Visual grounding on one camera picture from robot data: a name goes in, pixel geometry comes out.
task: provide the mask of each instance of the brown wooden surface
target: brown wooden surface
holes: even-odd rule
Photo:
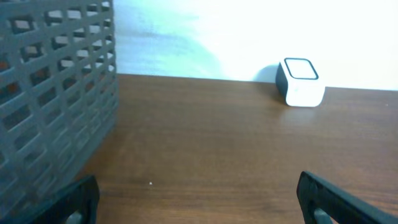
[[[81,173],[100,224],[303,223],[302,170],[398,215],[398,92],[327,88],[292,108],[271,83],[119,81],[117,125]]]

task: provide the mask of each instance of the gray plastic basket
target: gray plastic basket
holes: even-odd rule
[[[0,0],[0,218],[69,183],[117,106],[112,0]]]

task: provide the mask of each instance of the basket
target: basket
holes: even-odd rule
[[[117,106],[112,0],[0,1],[0,218],[68,184]]]

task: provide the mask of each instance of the white wall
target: white wall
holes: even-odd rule
[[[328,86],[398,90],[398,0],[114,6],[119,73],[273,82],[278,59],[305,57]]]

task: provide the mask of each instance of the wooden table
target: wooden table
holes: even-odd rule
[[[303,223],[302,170],[398,215],[398,92],[121,75],[115,129],[87,163],[98,223]]]

